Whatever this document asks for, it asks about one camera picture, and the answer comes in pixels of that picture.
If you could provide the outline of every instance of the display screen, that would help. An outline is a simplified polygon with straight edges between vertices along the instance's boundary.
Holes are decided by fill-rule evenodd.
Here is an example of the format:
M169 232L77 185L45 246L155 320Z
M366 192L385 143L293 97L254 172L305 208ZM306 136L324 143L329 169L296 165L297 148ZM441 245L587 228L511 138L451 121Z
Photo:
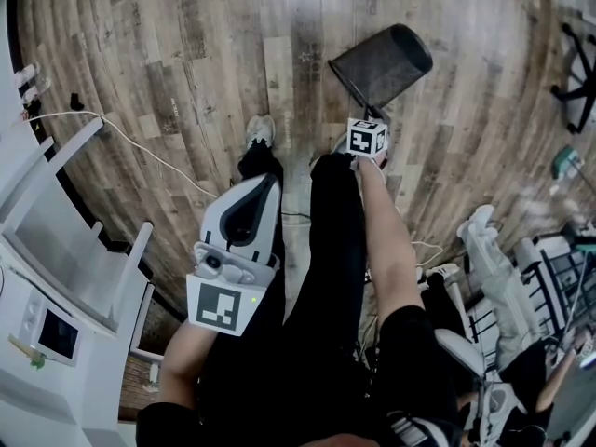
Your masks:
M51 310L46 311L46 321L39 336L39 344L44 345L65 358L72 359L75 352L78 330Z

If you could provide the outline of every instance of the wooden floor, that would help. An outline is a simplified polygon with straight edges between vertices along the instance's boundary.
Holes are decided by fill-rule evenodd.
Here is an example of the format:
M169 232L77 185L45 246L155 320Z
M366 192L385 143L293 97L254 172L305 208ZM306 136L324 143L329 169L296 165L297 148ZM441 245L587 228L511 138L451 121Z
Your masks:
M150 370L148 362L132 356L127 358L120 391L119 420L136 422L139 411L157 401L157 394L146 389L150 386Z
M549 94L569 70L561 22L589 29L580 11L596 15L596 0L20 0L19 23L25 62L40 61L53 81L44 111L68 110L78 93L217 194L238 180L245 124L271 113L284 209L306 213L308 163L332 147L348 115L361 115L326 60L392 23L409 25L435 65L387 107L388 185L413 239L442 245L445 259L461 250L455 228L479 204L496 205L506 249L593 214L596 199L581 183L549 193L550 163L566 143L596 179L594 131L567 133ZM63 142L83 120L46 126ZM111 129L68 174L112 238L132 240L143 221L154 223L146 260L157 288L185 311L184 275L210 198ZM307 229L286 236L295 288Z

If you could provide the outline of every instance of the white sneaker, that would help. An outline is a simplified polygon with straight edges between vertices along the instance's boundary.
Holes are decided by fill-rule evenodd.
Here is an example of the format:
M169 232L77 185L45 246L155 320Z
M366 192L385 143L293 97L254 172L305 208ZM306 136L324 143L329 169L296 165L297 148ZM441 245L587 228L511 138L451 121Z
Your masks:
M252 145L264 141L267 147L273 146L276 138L276 123L271 115L254 115L246 127L246 145L251 149Z
M485 228L486 224L491 220L493 212L494 207L492 205L486 204L479 206L467 220L457 227L455 233L458 237L463 238L464 230L466 230L470 224L478 224L481 228Z
M491 220L493 212L494 207L492 205L481 205L472 213L469 220L480 224L484 228L488 224L488 221Z
M438 273L443 277L443 279L447 279L448 277L455 275L459 271L459 266L456 264L440 264L439 266L435 266L434 268L430 268L427 270L427 278L435 273Z
M344 134L342 134L339 137L339 139L335 143L335 146L332 148L332 154L335 154L335 153L345 154L346 152L347 152L347 132L344 132Z

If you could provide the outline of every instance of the chair leg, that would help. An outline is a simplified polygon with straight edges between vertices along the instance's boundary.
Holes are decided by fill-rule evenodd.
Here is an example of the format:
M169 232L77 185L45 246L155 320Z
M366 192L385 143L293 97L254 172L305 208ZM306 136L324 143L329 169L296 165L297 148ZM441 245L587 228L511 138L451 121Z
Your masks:
M576 33L572 30L569 23L564 23L562 25L562 31L574 40L574 43L576 44L577 53L579 54L579 59L581 59L581 64L584 67L586 76L588 76L591 71L591 65L589 64L588 57L586 56L586 52L582 47L581 41L579 41L579 38L577 37Z
M581 114L581 118L579 119L579 124L577 126L574 126L573 124L569 124L567 126L570 132L574 134L580 134L581 131L584 130L584 127L588 122L589 114L591 113L592 107L594 106L594 102L596 102L596 92L592 92L586 98L586 104L584 105L584 110Z
M579 98L588 97L588 90L585 86L580 86L578 89L574 89L573 91L569 91L568 93L561 93L561 89L558 86L552 86L550 87L550 92L559 101L578 100Z

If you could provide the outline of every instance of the marker cube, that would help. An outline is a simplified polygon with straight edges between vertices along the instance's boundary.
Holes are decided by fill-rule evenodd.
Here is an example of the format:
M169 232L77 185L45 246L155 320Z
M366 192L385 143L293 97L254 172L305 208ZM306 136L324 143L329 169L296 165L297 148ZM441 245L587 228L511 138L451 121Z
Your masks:
M375 158L387 149L387 124L381 121L347 120L347 152L354 156Z

